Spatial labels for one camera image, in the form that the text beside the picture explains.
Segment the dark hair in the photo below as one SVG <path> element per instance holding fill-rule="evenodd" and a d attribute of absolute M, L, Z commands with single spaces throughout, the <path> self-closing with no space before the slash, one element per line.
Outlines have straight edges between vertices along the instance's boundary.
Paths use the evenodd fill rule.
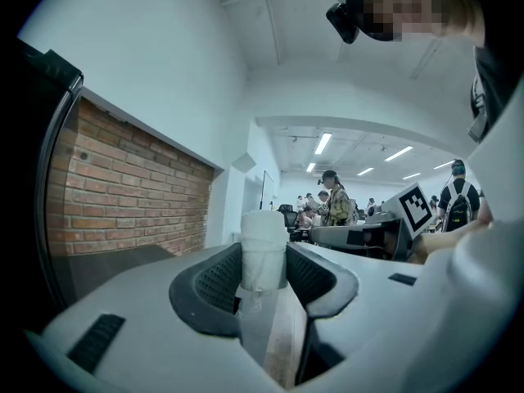
<path fill-rule="evenodd" d="M 322 180 L 325 178 L 335 178 L 335 183 L 338 183 L 341 188 L 345 190 L 344 185 L 342 185 L 341 180 L 338 178 L 337 172 L 335 172 L 335 170 L 326 170 L 322 174 Z"/>
<path fill-rule="evenodd" d="M 459 176 L 460 174 L 466 174 L 466 165 L 460 159 L 456 159 L 451 164 L 451 174 L 453 176 Z"/>

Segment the fluorescent light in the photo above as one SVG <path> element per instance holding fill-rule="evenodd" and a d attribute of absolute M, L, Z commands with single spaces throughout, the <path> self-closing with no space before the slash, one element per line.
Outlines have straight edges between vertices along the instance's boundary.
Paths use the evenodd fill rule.
<path fill-rule="evenodd" d="M 411 174 L 410 176 L 406 176 L 405 178 L 402 178 L 402 179 L 409 179 L 409 178 L 414 178 L 415 176 L 419 176 L 420 174 Z"/>
<path fill-rule="evenodd" d="M 433 169 L 440 169 L 441 167 L 444 167 L 444 166 L 447 166 L 447 165 L 451 165 L 454 161 L 455 161 L 455 160 L 448 161 L 447 163 L 444 163 L 443 165 L 440 165 L 440 166 L 434 167 Z"/>
<path fill-rule="evenodd" d="M 411 149 L 412 149 L 411 146 L 407 146 L 405 149 L 400 150 L 398 153 L 395 153 L 393 156 L 389 156 L 385 161 L 396 159 L 398 156 L 402 156 L 404 153 L 407 153 Z"/>
<path fill-rule="evenodd" d="M 357 176 L 362 176 L 363 174 L 366 174 L 367 172 L 371 172 L 373 169 L 375 169 L 375 168 L 374 167 L 369 167 L 366 170 L 363 170 L 362 172 L 357 174 Z"/>
<path fill-rule="evenodd" d="M 328 141 L 329 141 L 329 138 L 331 138 L 331 136 L 332 135 L 330 133 L 324 133 L 322 138 L 320 138 L 320 143 L 318 144 L 317 150 L 315 151 L 314 154 L 322 154 L 322 152 L 324 151 L 324 148 L 326 148 L 326 146 L 328 144 Z"/>

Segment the mesh panel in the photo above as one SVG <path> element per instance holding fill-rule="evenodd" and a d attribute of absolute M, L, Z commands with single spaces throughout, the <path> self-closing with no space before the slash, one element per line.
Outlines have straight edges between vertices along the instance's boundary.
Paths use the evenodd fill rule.
<path fill-rule="evenodd" d="M 337 282 L 327 269 L 292 249 L 287 249 L 286 260 L 287 280 L 304 308 L 330 291 Z"/>
<path fill-rule="evenodd" d="M 236 249 L 195 281 L 196 292 L 206 303 L 233 314 L 235 294 L 242 279 L 242 250 Z"/>

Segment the ceiling beam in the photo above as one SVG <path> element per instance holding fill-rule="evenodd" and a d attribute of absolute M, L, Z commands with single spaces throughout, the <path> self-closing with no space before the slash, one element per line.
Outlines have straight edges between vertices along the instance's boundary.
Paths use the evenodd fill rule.
<path fill-rule="evenodd" d="M 271 31 L 273 32 L 273 42 L 275 45 L 275 52 L 277 53 L 277 64 L 282 64 L 282 58 L 280 53 L 280 43 L 278 42 L 277 28 L 275 27 L 275 19 L 273 17 L 273 8 L 271 6 L 271 0 L 265 0 L 265 4 L 268 8 L 269 22 L 271 23 Z"/>

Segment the gray surface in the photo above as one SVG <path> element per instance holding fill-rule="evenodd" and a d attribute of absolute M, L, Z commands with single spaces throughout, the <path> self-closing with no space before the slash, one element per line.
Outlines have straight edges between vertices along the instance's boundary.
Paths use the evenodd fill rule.
<path fill-rule="evenodd" d="M 79 300 L 114 276 L 137 266 L 173 258 L 158 245 L 147 245 L 88 255 L 66 257 L 73 280 L 75 297 Z"/>

